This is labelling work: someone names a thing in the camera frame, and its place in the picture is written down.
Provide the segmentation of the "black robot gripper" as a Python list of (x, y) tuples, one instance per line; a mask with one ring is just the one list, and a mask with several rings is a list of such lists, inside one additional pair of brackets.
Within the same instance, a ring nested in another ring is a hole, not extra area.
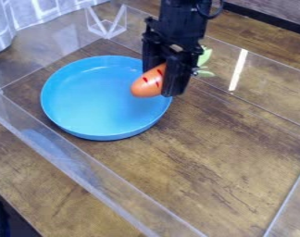
[[(199, 40), (209, 21), (209, 0), (160, 0), (158, 19), (144, 19), (142, 35), (142, 71), (166, 62), (160, 94), (171, 97), (183, 94), (198, 55)], [(176, 45), (185, 52), (163, 51)]]

